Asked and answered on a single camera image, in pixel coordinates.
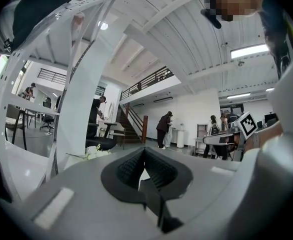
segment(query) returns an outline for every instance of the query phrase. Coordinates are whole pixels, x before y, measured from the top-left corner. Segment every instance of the black jacket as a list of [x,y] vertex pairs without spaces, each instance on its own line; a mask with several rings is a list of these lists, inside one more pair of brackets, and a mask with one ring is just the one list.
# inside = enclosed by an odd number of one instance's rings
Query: black jacket
[[169,131],[168,123],[170,122],[171,122],[171,117],[166,114],[161,117],[160,121],[157,124],[156,129],[167,133]]

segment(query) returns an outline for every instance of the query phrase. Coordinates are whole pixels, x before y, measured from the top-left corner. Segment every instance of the white column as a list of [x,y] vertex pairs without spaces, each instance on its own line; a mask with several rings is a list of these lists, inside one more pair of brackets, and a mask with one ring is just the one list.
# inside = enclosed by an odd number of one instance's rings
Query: white column
[[106,30],[101,30],[94,44],[84,55],[65,94],[57,128],[57,163],[64,169],[68,154],[85,153],[86,133],[91,105],[102,72],[130,23],[117,19]]

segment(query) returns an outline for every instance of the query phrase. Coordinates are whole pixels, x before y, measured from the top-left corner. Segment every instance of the black metal railing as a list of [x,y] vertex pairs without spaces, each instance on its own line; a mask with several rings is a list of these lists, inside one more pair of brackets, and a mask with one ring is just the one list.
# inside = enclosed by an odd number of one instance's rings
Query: black metal railing
[[106,90],[105,87],[97,86],[95,90],[95,94],[99,96],[103,96],[105,94],[105,90]]
[[66,80],[67,80],[67,76],[65,74],[55,73],[53,71],[50,71],[44,68],[41,68],[41,71],[37,77],[54,82],[54,83],[58,83],[61,85],[66,85]]
[[153,74],[142,79],[140,82],[131,86],[129,89],[123,91],[121,93],[120,101],[172,76],[174,76],[174,74],[166,66],[164,66]]

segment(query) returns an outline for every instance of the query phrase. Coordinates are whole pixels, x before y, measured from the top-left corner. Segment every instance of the stair railing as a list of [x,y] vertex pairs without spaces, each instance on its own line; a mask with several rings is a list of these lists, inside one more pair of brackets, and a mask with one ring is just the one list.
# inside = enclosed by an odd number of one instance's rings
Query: stair railing
[[141,141],[143,144],[146,143],[147,139],[147,129],[148,129],[148,116],[144,115],[143,120],[139,117],[139,115],[134,111],[134,109],[130,106],[130,103],[125,105],[125,116],[131,116],[134,121],[136,127],[141,131]]

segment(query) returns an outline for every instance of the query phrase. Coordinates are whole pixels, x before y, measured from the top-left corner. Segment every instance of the staircase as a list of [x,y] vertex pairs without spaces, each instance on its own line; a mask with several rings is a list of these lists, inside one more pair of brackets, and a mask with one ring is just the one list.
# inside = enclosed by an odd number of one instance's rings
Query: staircase
[[125,143],[142,143],[141,137],[136,133],[130,121],[126,117],[126,114],[123,112],[120,106],[117,110],[116,121],[125,128]]

